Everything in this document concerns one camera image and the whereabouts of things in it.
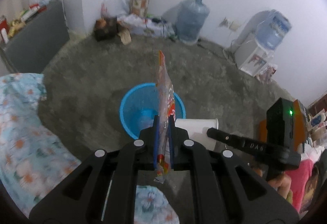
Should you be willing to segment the person's right hand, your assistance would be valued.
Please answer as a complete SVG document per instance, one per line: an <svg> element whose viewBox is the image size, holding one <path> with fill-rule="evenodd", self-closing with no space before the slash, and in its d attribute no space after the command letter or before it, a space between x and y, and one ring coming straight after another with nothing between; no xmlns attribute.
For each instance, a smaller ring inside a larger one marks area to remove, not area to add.
<svg viewBox="0 0 327 224"><path fill-rule="evenodd" d="M291 178L287 174L280 174L276 178L267 181L267 183L276 189L280 196L287 198L291 187Z"/></svg>

